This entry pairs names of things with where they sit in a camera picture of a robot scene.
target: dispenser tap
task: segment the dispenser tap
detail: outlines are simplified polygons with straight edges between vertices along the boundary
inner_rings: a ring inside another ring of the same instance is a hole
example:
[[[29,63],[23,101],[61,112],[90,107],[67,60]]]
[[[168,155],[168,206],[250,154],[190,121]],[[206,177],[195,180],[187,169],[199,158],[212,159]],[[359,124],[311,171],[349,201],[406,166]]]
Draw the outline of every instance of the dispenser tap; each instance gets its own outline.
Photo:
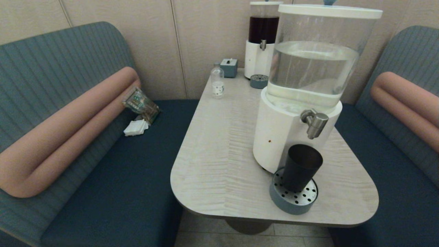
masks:
[[[319,137],[326,123],[328,122],[328,116],[323,113],[318,113],[316,110],[304,110],[300,114],[300,119],[302,122],[308,124],[308,134],[309,139],[314,139]]]
[[[262,51],[265,51],[265,47],[267,47],[267,40],[261,40],[261,44],[259,45],[259,48],[261,48]]]

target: floor tile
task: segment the floor tile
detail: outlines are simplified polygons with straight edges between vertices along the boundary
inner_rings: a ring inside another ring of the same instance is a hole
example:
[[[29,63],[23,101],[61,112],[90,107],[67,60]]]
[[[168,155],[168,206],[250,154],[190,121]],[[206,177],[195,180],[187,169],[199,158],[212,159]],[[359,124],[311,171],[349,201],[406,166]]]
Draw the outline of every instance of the floor tile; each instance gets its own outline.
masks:
[[[302,237],[179,232],[175,247],[305,247]]]
[[[304,237],[306,247],[334,247],[332,238]]]
[[[326,227],[273,224],[276,236],[329,237]]]
[[[231,228],[223,219],[207,218],[184,211],[180,222],[181,232],[209,232],[209,233],[239,233]],[[271,225],[259,235],[273,235],[274,228]]]

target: gray-blue backrest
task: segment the gray-blue backrest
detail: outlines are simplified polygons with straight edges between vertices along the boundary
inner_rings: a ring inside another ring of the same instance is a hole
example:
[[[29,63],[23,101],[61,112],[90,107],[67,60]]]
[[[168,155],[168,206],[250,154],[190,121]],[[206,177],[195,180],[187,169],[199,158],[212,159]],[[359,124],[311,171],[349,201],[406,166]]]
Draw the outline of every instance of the gray-blue backrest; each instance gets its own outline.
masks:
[[[0,152],[99,82],[134,62],[121,33],[97,22],[0,46]],[[132,118],[124,111],[46,191],[0,190],[0,229],[33,245]]]
[[[356,104],[356,108],[439,187],[438,153],[371,98],[373,82],[386,71],[439,96],[439,29],[412,26],[395,35],[383,51]]]

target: tissue box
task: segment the tissue box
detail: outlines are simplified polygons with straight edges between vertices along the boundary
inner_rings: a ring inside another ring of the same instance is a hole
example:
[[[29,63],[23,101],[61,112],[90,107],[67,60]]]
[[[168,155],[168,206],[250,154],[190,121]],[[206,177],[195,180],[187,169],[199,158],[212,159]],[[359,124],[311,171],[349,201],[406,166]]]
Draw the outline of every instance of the tissue box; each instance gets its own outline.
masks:
[[[238,71],[238,60],[237,59],[223,59],[219,65],[221,69],[224,70],[224,77],[235,78]]]

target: beverage dispenser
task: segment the beverage dispenser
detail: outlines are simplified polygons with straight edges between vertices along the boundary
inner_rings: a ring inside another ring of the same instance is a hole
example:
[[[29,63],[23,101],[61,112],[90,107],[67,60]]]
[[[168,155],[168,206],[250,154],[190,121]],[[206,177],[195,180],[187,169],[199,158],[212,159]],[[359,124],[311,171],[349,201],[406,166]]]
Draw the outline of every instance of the beverage dispenser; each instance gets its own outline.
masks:
[[[381,10],[311,4],[279,6],[268,86],[261,92],[253,154],[274,173],[289,147],[325,144],[340,97]]]
[[[279,12],[284,2],[250,2],[250,28],[245,45],[244,75],[269,76]]]

